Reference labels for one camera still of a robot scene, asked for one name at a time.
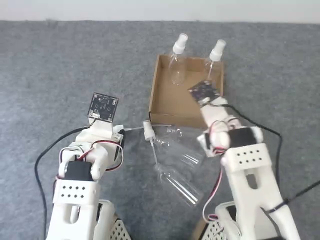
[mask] white 3d-printed part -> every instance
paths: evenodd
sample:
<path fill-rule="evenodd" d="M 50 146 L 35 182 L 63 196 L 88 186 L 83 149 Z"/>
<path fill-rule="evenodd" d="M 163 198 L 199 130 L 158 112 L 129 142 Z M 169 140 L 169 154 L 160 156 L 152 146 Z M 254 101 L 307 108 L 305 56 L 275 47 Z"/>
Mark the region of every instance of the white 3d-printed part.
<path fill-rule="evenodd" d="M 208 224 L 201 240 L 227 240 L 224 235 L 224 229 L 220 227 L 217 221 L 212 221 Z"/>
<path fill-rule="evenodd" d="M 93 205 L 99 196 L 100 186 L 95 181 L 56 181 L 53 203 Z"/>
<path fill-rule="evenodd" d="M 106 238 L 106 240 L 131 240 L 122 220 L 118 219 L 115 221 L 110 233 L 110 237 Z"/>

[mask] robotic arm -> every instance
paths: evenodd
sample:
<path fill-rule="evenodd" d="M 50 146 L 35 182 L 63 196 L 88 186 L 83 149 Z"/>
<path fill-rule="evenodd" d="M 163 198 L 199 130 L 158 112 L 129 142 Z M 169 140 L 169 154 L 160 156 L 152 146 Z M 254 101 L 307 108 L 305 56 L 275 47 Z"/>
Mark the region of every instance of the robotic arm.
<path fill-rule="evenodd" d="M 299 240 L 287 205 L 269 216 L 264 213 L 264 210 L 282 203 L 283 199 L 261 129 L 243 126 L 236 117 L 229 115 L 224 107 L 227 100 L 212 88 L 210 82 L 200 82 L 189 91 L 200 104 L 208 126 L 208 130 L 197 139 L 208 157 L 223 154 L 221 164 L 234 199 L 216 207 L 218 223 L 210 223 L 202 239 L 210 239 L 223 229 L 223 237 L 219 235 L 223 240 Z M 248 177 L 253 178 L 255 184 L 251 184 Z M 271 220 L 281 237 L 278 237 Z"/>
<path fill-rule="evenodd" d="M 90 128 L 60 151 L 47 240 L 105 240 L 120 234 L 130 240 L 114 205 L 99 200 L 100 178 L 123 162 L 124 135 L 112 125 L 117 103 L 115 97 L 95 93 Z"/>

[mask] cardboard box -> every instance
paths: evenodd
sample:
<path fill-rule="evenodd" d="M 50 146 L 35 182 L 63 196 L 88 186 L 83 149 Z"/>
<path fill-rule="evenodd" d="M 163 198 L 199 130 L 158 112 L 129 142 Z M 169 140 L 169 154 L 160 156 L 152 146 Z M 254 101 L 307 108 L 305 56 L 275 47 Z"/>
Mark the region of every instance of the cardboard box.
<path fill-rule="evenodd" d="M 204 60 L 201 57 L 188 57 L 186 79 L 182 84 L 175 85 L 167 77 L 169 56 L 157 56 L 149 103 L 149 118 L 153 124 L 206 128 L 199 105 L 188 92 L 189 88 L 203 80 Z M 223 95 L 224 64 L 217 62 L 213 71 L 216 86 Z"/>

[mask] wire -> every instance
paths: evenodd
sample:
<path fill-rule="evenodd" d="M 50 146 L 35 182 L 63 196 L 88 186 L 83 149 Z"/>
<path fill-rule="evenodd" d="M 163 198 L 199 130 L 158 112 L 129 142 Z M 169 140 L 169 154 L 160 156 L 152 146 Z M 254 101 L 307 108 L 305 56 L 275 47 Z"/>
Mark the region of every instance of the wire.
<path fill-rule="evenodd" d="M 278 204 L 277 206 L 275 206 L 274 208 L 272 208 L 269 211 L 266 211 L 268 214 L 272 214 L 275 211 L 277 211 L 278 209 L 280 209 L 281 207 L 283 207 L 284 205 L 287 205 L 288 203 L 292 202 L 293 200 L 295 200 L 296 198 L 300 197 L 301 195 L 309 192 L 311 189 L 317 187 L 318 185 L 320 185 L 320 180 L 314 182 L 313 184 L 311 184 L 310 186 L 306 187 L 305 189 L 299 191 L 298 193 L 296 193 L 294 196 L 292 197 L 287 197 L 283 200 L 283 202 L 281 202 L 280 204 Z"/>
<path fill-rule="evenodd" d="M 171 124 L 152 124 L 153 127 L 161 127 L 161 126 L 172 126 Z M 124 128 L 123 130 L 125 131 L 131 131 L 131 130 L 138 130 L 138 129 L 143 129 L 143 126 L 138 126 L 134 128 Z"/>
<path fill-rule="evenodd" d="M 76 150 L 80 150 L 83 154 L 85 153 L 85 151 L 80 147 L 80 145 L 73 145 L 73 146 L 64 147 L 59 152 L 59 163 L 62 163 L 62 153 L 64 150 L 69 150 L 71 152 L 76 151 Z"/>
<path fill-rule="evenodd" d="M 88 151 L 86 151 L 85 153 L 83 153 L 81 156 L 79 156 L 77 158 L 77 160 L 82 160 L 84 157 L 86 157 L 88 155 L 88 153 L 90 153 L 93 149 L 94 149 L 94 145 L 95 144 L 98 144 L 98 143 L 108 143 L 108 144 L 114 144 L 114 145 L 117 145 L 119 148 L 121 148 L 121 152 L 122 152 L 122 155 L 123 155 L 123 147 L 116 141 L 111 141 L 111 140 L 97 140 L 97 141 L 94 141 L 92 144 L 91 144 L 91 147 Z"/>
<path fill-rule="evenodd" d="M 240 117 L 242 117 L 243 119 L 247 120 L 248 122 L 256 125 L 257 127 L 261 128 L 261 129 L 264 129 L 270 133 L 273 133 L 275 135 L 278 136 L 279 138 L 279 143 L 278 143 L 278 147 L 277 147 L 277 150 L 276 150 L 276 156 L 275 156 L 275 180 L 276 180 L 276 183 L 278 185 L 278 187 L 280 188 L 280 172 L 279 172 L 279 165 L 280 165 L 280 151 L 281 151 L 281 146 L 282 146 L 282 142 L 283 142 L 283 137 L 282 135 L 271 129 L 271 128 L 268 128 L 262 124 L 259 124 L 253 120 L 251 120 L 249 117 L 245 116 L 243 113 L 241 113 L 239 110 L 237 110 L 233 105 L 230 105 L 230 104 L 221 104 L 221 105 L 214 105 L 214 104 L 210 104 L 210 106 L 212 107 L 225 107 L 225 108 L 230 108 L 232 109 L 233 111 L 235 111 Z"/>
<path fill-rule="evenodd" d="M 43 218 L 44 219 L 43 219 L 43 233 L 42 234 L 43 234 L 43 239 L 44 240 L 46 239 L 46 232 L 47 232 L 47 211 L 48 211 L 48 209 L 47 209 L 46 195 L 45 195 L 44 189 L 42 187 L 41 180 L 40 180 L 39 173 L 38 173 L 39 162 L 42 159 L 42 157 L 47 152 L 49 152 L 49 150 L 52 149 L 53 146 L 56 145 L 58 142 L 60 142 L 62 139 L 65 139 L 66 137 L 68 137 L 68 136 L 70 136 L 72 134 L 81 132 L 84 129 L 90 128 L 94 122 L 95 122 L 95 120 L 88 126 L 84 126 L 84 127 L 80 127 L 80 128 L 74 129 L 74 130 L 69 131 L 66 134 L 62 135 L 61 137 L 59 137 L 56 141 L 51 143 L 42 153 L 40 153 L 40 155 L 37 157 L 37 159 L 36 159 L 36 161 L 34 163 L 34 176 L 35 176 L 36 183 L 37 183 L 37 185 L 39 187 L 40 195 L 41 195 L 42 203 L 43 203 Z"/>
<path fill-rule="evenodd" d="M 205 216 L 205 211 L 206 211 L 206 208 L 208 206 L 208 204 L 211 202 L 211 200 L 214 198 L 214 196 L 216 195 L 216 192 L 220 186 L 220 183 L 221 183 L 221 179 L 222 179 L 222 167 L 220 167 L 220 172 L 219 172 L 219 175 L 216 179 L 216 182 L 214 184 L 214 187 L 213 187 L 213 190 L 208 198 L 208 200 L 206 201 L 206 203 L 204 204 L 203 206 L 203 209 L 202 209 L 202 217 L 203 217 L 203 220 L 206 222 L 206 223 L 210 223 L 210 219 L 208 219 L 206 216 Z"/>
<path fill-rule="evenodd" d="M 88 155 L 89 152 L 91 152 L 93 149 L 94 149 L 94 145 L 95 144 L 98 144 L 98 143 L 108 143 L 108 144 L 114 144 L 116 145 L 117 147 L 120 148 L 120 151 L 121 151 L 121 160 L 120 160 L 120 163 L 117 164 L 116 166 L 113 166 L 111 168 L 107 168 L 105 171 L 106 172 L 109 172 L 109 171 L 112 171 L 112 170 L 115 170 L 119 167 L 121 167 L 122 163 L 124 162 L 124 148 L 116 141 L 111 141 L 111 140 L 97 140 L 97 141 L 94 141 L 92 144 L 91 144 L 91 148 L 86 151 L 85 153 L 83 153 L 80 157 L 77 158 L 77 160 L 82 160 L 84 157 L 86 157 L 86 155 Z"/>

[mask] transparent bottle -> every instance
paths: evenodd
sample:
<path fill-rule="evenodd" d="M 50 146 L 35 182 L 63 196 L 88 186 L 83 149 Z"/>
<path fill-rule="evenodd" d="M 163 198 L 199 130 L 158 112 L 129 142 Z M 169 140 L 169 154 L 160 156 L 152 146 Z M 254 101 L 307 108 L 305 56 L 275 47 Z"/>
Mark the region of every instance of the transparent bottle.
<path fill-rule="evenodd" d="M 204 159 L 202 154 L 170 139 L 169 137 L 156 136 L 153 141 L 159 153 L 173 156 L 174 159 L 183 162 L 192 169 L 200 166 Z"/>
<path fill-rule="evenodd" d="M 219 39 L 212 49 L 209 57 L 204 60 L 203 80 L 210 81 L 214 88 L 216 88 L 216 79 L 220 74 L 215 68 L 216 62 L 221 60 L 225 46 L 226 42 Z"/>
<path fill-rule="evenodd" d="M 173 192 L 189 206 L 196 206 L 202 199 L 203 193 L 172 167 L 156 164 L 155 170 L 158 172 L 163 187 Z"/>
<path fill-rule="evenodd" d="M 181 33 L 169 55 L 168 79 L 176 85 L 182 84 L 186 78 L 186 56 L 184 55 L 188 35 Z"/>

